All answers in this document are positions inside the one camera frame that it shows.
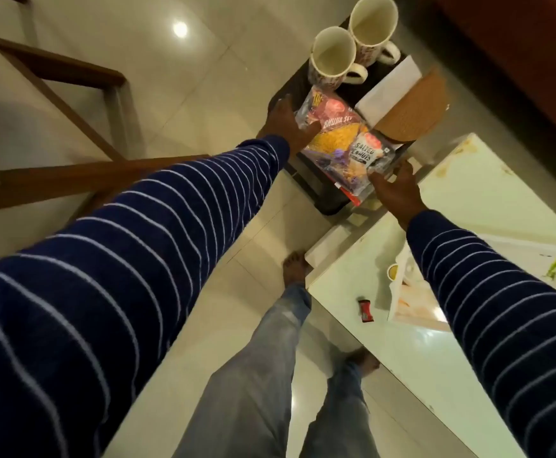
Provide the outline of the person's leg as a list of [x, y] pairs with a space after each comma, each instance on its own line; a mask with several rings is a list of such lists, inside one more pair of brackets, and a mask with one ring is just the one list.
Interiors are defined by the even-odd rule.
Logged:
[[380, 458], [369, 426], [362, 371], [347, 361], [328, 379], [328, 391], [310, 423], [299, 458]]
[[286, 457], [296, 348], [311, 308], [303, 283], [286, 286], [209, 378], [172, 458]]

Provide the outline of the person's left hand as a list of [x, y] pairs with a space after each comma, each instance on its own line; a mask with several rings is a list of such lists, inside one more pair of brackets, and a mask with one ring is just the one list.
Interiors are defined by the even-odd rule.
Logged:
[[298, 140], [299, 128], [293, 112], [291, 95], [286, 94], [276, 102], [268, 114], [264, 126], [257, 134], [257, 138], [267, 139], [271, 135], [283, 138], [289, 145], [290, 156], [293, 157], [311, 142]]

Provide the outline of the brown cork mat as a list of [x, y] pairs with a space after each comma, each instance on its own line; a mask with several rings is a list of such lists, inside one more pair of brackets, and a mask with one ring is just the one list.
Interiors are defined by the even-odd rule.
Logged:
[[447, 82], [435, 66], [373, 129], [392, 143], [412, 143], [434, 130], [449, 106]]

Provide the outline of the clear red peanut packet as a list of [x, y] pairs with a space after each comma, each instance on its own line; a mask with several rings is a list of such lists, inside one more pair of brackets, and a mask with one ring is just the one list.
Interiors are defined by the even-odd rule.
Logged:
[[397, 152], [402, 145], [389, 142], [378, 131], [362, 131], [346, 153], [335, 159], [331, 173], [336, 187], [354, 206], [360, 206], [373, 191], [368, 179], [369, 173], [385, 174], [396, 161]]

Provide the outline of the white paper napkin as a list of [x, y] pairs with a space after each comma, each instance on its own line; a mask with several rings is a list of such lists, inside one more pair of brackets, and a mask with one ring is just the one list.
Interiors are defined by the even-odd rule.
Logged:
[[419, 67], [413, 57], [408, 55], [357, 102], [355, 109], [374, 127], [421, 78]]

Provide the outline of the person's right foot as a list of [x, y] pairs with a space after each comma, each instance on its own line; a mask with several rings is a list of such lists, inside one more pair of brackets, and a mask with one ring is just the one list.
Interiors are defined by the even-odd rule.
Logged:
[[365, 347], [360, 347], [349, 353], [344, 364], [346, 367], [353, 369], [360, 378], [364, 378], [378, 370], [381, 362]]

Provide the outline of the person's right forearm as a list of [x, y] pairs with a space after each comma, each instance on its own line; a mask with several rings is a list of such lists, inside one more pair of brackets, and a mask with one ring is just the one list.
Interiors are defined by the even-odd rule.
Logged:
[[528, 458], [556, 458], [556, 290], [433, 210], [407, 242], [484, 391]]

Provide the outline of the white stained food tray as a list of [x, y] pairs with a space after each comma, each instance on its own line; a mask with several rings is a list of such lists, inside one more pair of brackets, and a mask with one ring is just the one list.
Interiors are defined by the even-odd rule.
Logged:
[[[497, 253], [556, 289], [556, 245], [482, 235]], [[389, 285], [389, 321], [408, 323], [431, 330], [450, 331], [431, 286], [424, 280], [408, 243], [396, 256], [398, 274]]]

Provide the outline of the person's left leg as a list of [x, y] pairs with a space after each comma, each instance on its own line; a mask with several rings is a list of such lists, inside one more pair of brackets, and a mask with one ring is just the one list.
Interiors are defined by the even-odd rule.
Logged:
[[303, 283], [286, 286], [209, 378], [172, 458], [286, 457], [296, 348], [311, 308]]

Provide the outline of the person's left forearm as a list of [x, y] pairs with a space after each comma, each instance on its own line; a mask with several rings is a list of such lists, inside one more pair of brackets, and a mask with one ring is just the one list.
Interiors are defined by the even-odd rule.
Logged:
[[103, 454], [289, 153], [172, 165], [0, 259], [0, 458]]

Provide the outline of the person's left foot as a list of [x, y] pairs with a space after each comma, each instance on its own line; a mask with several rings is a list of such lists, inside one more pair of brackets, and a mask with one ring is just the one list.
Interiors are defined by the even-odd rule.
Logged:
[[297, 250], [290, 253], [282, 263], [282, 277], [285, 288], [294, 284], [305, 285], [306, 277], [313, 267], [305, 259], [305, 251]]

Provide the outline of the person's foot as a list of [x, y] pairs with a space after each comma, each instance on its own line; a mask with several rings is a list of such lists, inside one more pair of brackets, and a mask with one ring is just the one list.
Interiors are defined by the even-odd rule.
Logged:
[[305, 251], [297, 250], [290, 253], [282, 263], [282, 277], [285, 288], [294, 284], [305, 285], [306, 277], [313, 267], [305, 259]]
[[346, 367], [353, 369], [360, 378], [364, 378], [378, 370], [381, 362], [365, 347], [360, 347], [349, 353], [344, 364]]

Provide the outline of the brown sofa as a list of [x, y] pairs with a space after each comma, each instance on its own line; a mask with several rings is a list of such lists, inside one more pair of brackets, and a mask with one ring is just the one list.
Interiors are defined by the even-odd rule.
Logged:
[[433, 0], [556, 125], [556, 0]]

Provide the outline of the white printed mug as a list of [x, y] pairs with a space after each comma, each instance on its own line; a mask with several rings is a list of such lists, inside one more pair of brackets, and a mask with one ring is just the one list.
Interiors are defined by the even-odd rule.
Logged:
[[394, 0], [359, 0], [348, 25], [356, 44], [355, 62], [366, 68], [376, 62], [396, 65], [401, 52], [391, 37], [397, 24], [398, 7]]
[[366, 67], [356, 63], [357, 47], [342, 27], [328, 27], [315, 37], [308, 60], [307, 78], [313, 85], [335, 91], [342, 84], [361, 85]]

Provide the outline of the person's right leg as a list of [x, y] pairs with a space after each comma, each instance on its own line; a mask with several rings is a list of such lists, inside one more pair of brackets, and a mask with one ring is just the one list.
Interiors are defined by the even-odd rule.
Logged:
[[310, 423], [299, 458], [380, 458], [369, 426], [362, 371], [347, 361], [328, 379], [328, 391]]

